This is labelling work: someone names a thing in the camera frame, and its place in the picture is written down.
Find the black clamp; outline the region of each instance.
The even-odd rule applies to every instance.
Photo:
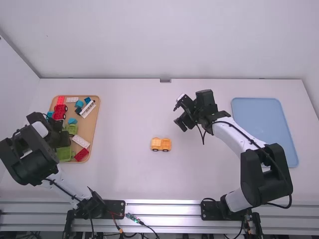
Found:
[[[72,226],[73,220],[74,220],[74,211],[73,210],[69,210],[68,213],[66,214],[66,223],[65,223],[65,226],[64,226],[63,234],[62,234],[62,238],[63,239],[69,239],[70,238],[71,226]]]
[[[253,223],[255,224],[256,236],[257,236],[257,238],[262,239],[264,234],[263,234],[263,230],[262,230],[261,225],[260,225],[259,213],[253,212],[252,216],[253,216]]]

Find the white table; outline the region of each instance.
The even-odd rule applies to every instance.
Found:
[[[239,222],[201,221],[197,204],[204,197],[219,199],[240,186],[239,159],[219,139],[208,135],[203,146],[196,128],[182,132],[173,122],[182,113],[182,109],[172,111],[175,99],[181,93],[194,98],[196,91],[204,89],[212,89],[218,109],[231,114],[230,102],[235,97],[270,97],[281,102],[300,161],[297,168],[290,169],[294,185],[293,204],[296,208],[281,210],[261,207],[264,213],[261,214],[262,226],[265,233],[293,230],[296,234],[319,234],[318,219],[290,218],[300,215],[319,216],[317,206],[311,206],[319,205],[319,122],[301,80],[172,79],[172,83],[160,83],[159,79],[45,79],[40,80],[34,92],[30,112],[46,112],[56,95],[98,95],[101,105],[91,157],[82,164],[61,164],[63,170],[75,180],[85,180],[86,185],[103,198],[129,199],[128,202],[134,202],[126,212],[136,213],[138,209],[134,209],[134,205],[137,203],[143,208],[146,203],[147,208],[139,208],[141,211],[138,210],[137,214],[170,215],[172,210],[175,212],[173,215],[187,215],[183,220],[183,217],[150,217],[149,223],[158,226],[160,232],[176,232],[178,226],[181,232],[236,233]],[[156,136],[169,137],[172,150],[168,153],[151,151],[150,140]],[[63,200],[53,192],[21,186],[7,172],[0,183],[0,192],[3,202],[12,202],[12,198],[18,202],[29,201],[29,204],[34,201],[50,202],[47,207],[50,209],[43,207],[39,211],[43,215],[33,217],[31,224],[37,230],[40,230],[41,223],[46,226],[50,224],[51,229],[63,230],[65,208],[69,208],[69,205],[62,203]],[[281,199],[280,202],[284,204],[288,200]],[[168,203],[176,207],[151,210],[156,208],[157,203]],[[16,208],[17,204],[13,203],[11,208]],[[187,214],[183,210],[179,211],[182,208],[187,210]],[[22,209],[22,206],[17,210],[34,212],[31,208]],[[55,212],[61,215],[44,216],[45,213]],[[276,221],[269,219],[271,215],[287,218],[277,218]],[[27,223],[14,215],[5,215],[3,220],[2,224],[7,226],[2,228],[8,230],[14,228],[10,226],[14,220],[15,224]],[[90,230],[89,222],[77,221],[77,229]],[[131,225],[129,221],[120,223],[127,224],[127,231],[136,230],[136,225]],[[100,225],[104,231],[105,225],[109,225],[107,231],[116,231],[108,220],[95,220],[94,224]]]

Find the toy block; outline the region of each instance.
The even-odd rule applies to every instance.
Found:
[[[62,105],[63,102],[64,102],[64,96],[59,96],[59,97],[58,97],[58,100],[57,100],[57,102],[56,102],[56,104],[57,104],[57,105]]]
[[[78,132],[78,126],[76,124],[68,124],[63,131],[68,131],[69,135],[74,136]]]
[[[77,113],[78,115],[80,115],[82,109],[80,107],[76,108],[75,113]]]
[[[77,102],[78,100],[79,100],[78,97],[67,97],[67,98],[66,98],[66,102],[67,102],[67,103]]]
[[[49,118],[52,118],[54,111],[48,111],[48,113],[46,113],[46,115],[48,116],[46,119],[48,120]]]
[[[56,155],[60,162],[68,162],[71,160],[71,147],[62,147],[56,149]]]
[[[88,148],[90,143],[78,136],[77,134],[72,137],[72,141],[76,142],[78,145],[82,146],[83,148]]]
[[[87,97],[87,98],[84,99],[84,101],[85,101],[86,104],[88,104],[88,103],[90,103],[91,98],[90,98],[90,97]]]
[[[89,151],[86,148],[83,148],[74,156],[74,158],[76,159],[76,161],[80,162],[88,153]]]
[[[95,108],[95,106],[96,104],[93,101],[90,101],[90,103],[88,103],[87,106],[83,108],[83,110],[80,113],[80,116],[86,118],[86,116],[88,116],[89,113]]]
[[[75,103],[75,107],[80,107],[80,108],[82,108],[84,106],[84,103],[83,103],[83,101],[77,101],[76,103]]]
[[[70,118],[68,123],[76,124],[78,121],[75,118]]]

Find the white lego brick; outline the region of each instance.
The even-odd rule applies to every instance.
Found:
[[[78,97],[67,97],[66,98],[67,103],[77,102],[78,100],[79,100]]]
[[[94,101],[90,101],[86,107],[83,108],[83,110],[80,112],[80,116],[83,118],[86,118],[86,116],[89,115],[89,113],[95,108],[96,104]]]
[[[90,143],[78,136],[77,134],[72,137],[72,141],[76,142],[78,145],[82,146],[83,148],[88,148]]]

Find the lego brick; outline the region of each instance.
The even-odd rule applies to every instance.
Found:
[[[67,98],[66,98],[66,102],[67,102],[67,103],[77,102],[78,100],[79,100],[78,97],[67,97]]]
[[[91,98],[90,98],[90,97],[87,97],[87,98],[84,99],[84,101],[85,101],[86,104],[88,104],[88,103],[90,103]]]
[[[66,118],[66,115],[63,112],[54,112],[52,118],[54,120],[63,120]]]
[[[86,118],[86,116],[88,116],[89,113],[95,108],[95,106],[96,104],[93,101],[90,101],[90,103],[88,103],[87,106],[83,108],[83,110],[80,113],[80,116]]]
[[[76,108],[75,113],[77,113],[78,115],[80,115],[82,109],[80,107]]]
[[[78,126],[76,124],[68,124],[63,131],[68,131],[69,135],[76,135],[78,132]]]
[[[57,102],[56,102],[56,104],[57,104],[57,105],[62,105],[63,102],[64,102],[64,96],[59,96],[59,97],[58,97],[58,100],[57,100]]]
[[[65,113],[68,111],[68,107],[66,105],[56,105],[54,107],[55,112]]]
[[[71,147],[62,147],[56,149],[56,155],[61,162],[68,162],[71,160]]]
[[[77,102],[75,103],[75,107],[80,107],[80,108],[82,108],[83,106],[84,106],[83,101],[77,101]]]
[[[78,121],[75,118],[70,118],[68,123],[76,124]]]
[[[90,143],[78,136],[77,134],[72,137],[72,141],[76,142],[78,145],[82,146],[83,148],[88,148]]]
[[[46,119],[48,120],[49,118],[52,118],[54,111],[48,111],[48,113],[46,113],[46,115],[48,116]]]
[[[76,159],[76,161],[80,162],[82,160],[82,158],[84,158],[88,153],[89,153],[89,151],[86,148],[83,148],[80,152],[78,152],[74,156],[74,158]]]

